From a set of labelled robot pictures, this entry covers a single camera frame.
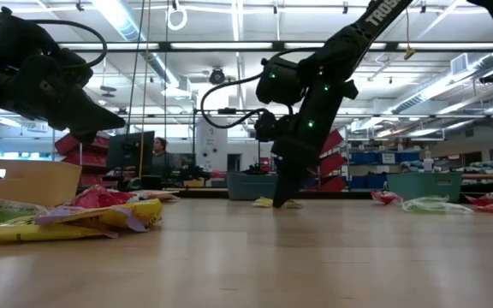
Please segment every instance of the table surface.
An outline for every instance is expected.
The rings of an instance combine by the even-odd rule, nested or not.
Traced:
[[[149,233],[0,246],[3,307],[493,307],[493,215],[165,205]]]

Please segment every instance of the cardboard box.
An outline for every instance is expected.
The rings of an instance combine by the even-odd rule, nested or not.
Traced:
[[[0,160],[0,198],[54,207],[72,200],[81,166],[71,163]]]

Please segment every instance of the person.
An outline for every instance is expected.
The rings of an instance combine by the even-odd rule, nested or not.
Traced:
[[[161,137],[153,141],[153,158],[151,159],[152,175],[169,175],[175,169],[180,168],[180,162],[176,155],[167,152],[169,142]]]

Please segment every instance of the computer monitor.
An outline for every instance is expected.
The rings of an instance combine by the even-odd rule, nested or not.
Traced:
[[[130,133],[129,135],[122,134],[111,137],[106,167],[108,169],[134,167],[134,171],[138,174],[140,171],[142,134],[144,135],[144,159],[142,168],[143,170],[150,170],[155,132]]]

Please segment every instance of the gray storage bin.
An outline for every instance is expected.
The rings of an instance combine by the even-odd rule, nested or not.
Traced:
[[[231,200],[273,198],[277,175],[245,175],[228,173],[228,195]]]

